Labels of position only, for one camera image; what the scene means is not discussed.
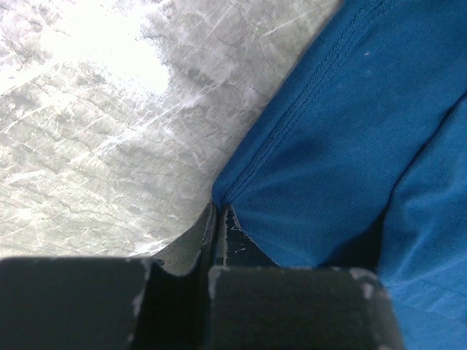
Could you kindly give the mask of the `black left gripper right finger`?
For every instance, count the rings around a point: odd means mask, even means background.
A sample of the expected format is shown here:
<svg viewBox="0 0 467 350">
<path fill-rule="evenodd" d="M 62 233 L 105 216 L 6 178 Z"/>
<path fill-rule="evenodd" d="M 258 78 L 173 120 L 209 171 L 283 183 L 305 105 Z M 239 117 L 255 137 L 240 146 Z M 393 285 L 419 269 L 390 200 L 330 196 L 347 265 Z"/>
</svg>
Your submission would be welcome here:
<svg viewBox="0 0 467 350">
<path fill-rule="evenodd" d="M 209 270 L 209 349 L 402 349 L 390 297 L 362 268 L 281 268 L 226 206 Z"/>
</svg>

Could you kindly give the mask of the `blue printed t-shirt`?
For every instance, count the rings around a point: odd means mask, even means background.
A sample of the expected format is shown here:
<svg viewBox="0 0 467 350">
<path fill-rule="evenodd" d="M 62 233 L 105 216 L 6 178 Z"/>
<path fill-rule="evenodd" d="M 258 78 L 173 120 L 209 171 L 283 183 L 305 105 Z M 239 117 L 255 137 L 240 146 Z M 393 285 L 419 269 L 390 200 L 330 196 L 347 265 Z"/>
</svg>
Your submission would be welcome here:
<svg viewBox="0 0 467 350">
<path fill-rule="evenodd" d="M 344 1 L 212 199 L 278 265 L 376 271 L 408 349 L 464 349 L 466 3 Z"/>
</svg>

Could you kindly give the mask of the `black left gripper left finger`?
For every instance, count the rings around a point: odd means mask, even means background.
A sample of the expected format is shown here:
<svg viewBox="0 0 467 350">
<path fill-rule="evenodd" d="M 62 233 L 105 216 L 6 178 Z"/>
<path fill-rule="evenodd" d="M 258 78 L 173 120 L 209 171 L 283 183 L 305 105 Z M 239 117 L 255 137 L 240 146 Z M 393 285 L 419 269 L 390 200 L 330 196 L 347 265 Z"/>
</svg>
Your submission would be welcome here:
<svg viewBox="0 0 467 350">
<path fill-rule="evenodd" d="M 151 257 L 1 260 L 3 349 L 195 349 L 214 205 Z"/>
</svg>

